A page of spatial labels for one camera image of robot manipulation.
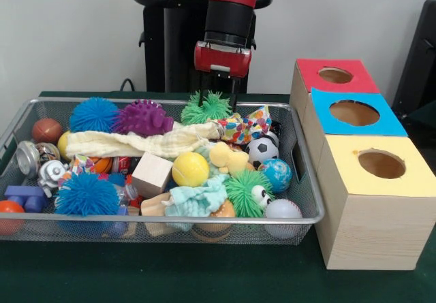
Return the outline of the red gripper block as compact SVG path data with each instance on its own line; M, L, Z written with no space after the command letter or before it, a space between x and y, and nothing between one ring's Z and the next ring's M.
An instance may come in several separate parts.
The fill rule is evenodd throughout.
M238 101L239 78L244 78L248 74L250 62L251 50L248 48L223 46L204 41L198 41L195 46L194 65L198 71L215 72L220 77L234 78L230 95L233 111L236 110ZM206 90L204 72L200 72L200 101L203 100Z

